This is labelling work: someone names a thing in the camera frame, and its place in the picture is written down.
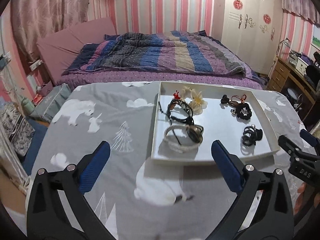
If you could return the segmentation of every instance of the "power outlet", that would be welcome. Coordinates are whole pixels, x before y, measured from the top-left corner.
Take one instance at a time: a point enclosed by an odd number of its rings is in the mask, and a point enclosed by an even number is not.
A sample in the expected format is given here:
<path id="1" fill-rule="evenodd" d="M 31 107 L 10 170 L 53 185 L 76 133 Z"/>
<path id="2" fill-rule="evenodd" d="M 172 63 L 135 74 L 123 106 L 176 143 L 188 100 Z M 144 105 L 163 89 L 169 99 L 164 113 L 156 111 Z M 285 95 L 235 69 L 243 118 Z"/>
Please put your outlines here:
<path id="1" fill-rule="evenodd" d="M 37 60 L 36 62 L 34 62 L 29 68 L 31 69 L 31 71 L 34 71 L 38 66 L 40 66 L 42 64 L 42 60 Z"/>

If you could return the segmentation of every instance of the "wardrobe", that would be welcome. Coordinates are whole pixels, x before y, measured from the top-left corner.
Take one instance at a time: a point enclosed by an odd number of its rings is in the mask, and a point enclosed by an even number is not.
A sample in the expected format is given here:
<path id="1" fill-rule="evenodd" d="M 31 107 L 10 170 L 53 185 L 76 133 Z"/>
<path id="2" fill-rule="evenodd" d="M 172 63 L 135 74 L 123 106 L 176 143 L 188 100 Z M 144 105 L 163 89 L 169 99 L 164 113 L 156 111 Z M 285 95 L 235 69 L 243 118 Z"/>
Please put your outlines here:
<path id="1" fill-rule="evenodd" d="M 281 0 L 226 0 L 222 43 L 254 71 L 269 74 L 280 42 Z"/>

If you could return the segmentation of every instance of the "metal screw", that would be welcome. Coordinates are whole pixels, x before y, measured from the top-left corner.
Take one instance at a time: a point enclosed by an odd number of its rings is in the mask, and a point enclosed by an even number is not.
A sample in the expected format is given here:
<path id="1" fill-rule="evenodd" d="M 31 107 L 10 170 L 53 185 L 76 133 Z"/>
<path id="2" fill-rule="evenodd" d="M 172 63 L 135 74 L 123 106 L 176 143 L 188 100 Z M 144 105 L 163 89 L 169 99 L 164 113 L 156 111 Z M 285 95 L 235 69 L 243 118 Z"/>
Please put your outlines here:
<path id="1" fill-rule="evenodd" d="M 67 166 L 67 171 L 74 171 L 76 166 L 74 164 L 70 164 Z"/>
<path id="2" fill-rule="evenodd" d="M 39 171 L 38 171 L 38 174 L 39 174 L 39 175 L 42 175 L 42 174 L 44 174 L 44 173 L 45 173 L 45 169 L 44 169 L 44 168 L 39 169 Z"/>
<path id="3" fill-rule="evenodd" d="M 276 174 L 282 175 L 282 174 L 283 174 L 283 171 L 282 171 L 281 169 L 276 169 Z"/>
<path id="4" fill-rule="evenodd" d="M 246 167 L 247 171 L 253 171 L 254 170 L 254 166 L 251 164 L 248 164 Z"/>

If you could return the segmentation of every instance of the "painting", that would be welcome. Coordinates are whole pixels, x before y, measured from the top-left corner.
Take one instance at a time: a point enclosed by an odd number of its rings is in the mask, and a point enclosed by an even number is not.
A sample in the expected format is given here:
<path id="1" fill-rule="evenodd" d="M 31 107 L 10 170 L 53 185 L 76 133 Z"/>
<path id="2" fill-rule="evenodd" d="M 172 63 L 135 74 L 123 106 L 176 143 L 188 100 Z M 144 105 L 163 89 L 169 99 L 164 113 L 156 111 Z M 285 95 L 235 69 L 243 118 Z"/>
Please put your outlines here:
<path id="1" fill-rule="evenodd" d="M 320 28 L 313 25 L 312 45 L 320 49 Z"/>

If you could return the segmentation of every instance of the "purple polka dot bed sheet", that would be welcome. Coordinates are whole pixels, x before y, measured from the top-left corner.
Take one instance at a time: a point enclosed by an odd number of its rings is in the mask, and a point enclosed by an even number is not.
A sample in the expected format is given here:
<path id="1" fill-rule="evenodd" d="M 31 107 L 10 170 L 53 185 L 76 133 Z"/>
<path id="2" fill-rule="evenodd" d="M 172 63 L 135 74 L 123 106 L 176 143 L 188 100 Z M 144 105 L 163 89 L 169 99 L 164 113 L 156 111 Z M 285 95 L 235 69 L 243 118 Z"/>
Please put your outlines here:
<path id="1" fill-rule="evenodd" d="M 89 74 L 68 74 L 61 76 L 57 85 L 67 84 L 71 90 L 77 86 L 92 83 L 109 82 L 134 82 L 134 81 L 186 81 L 193 83 L 205 83 L 215 85 L 231 85 L 262 90 L 261 85 L 241 74 L 232 77 L 220 77 L 209 75 L 165 73 L 165 72 L 141 72 L 141 71 L 107 71 Z"/>

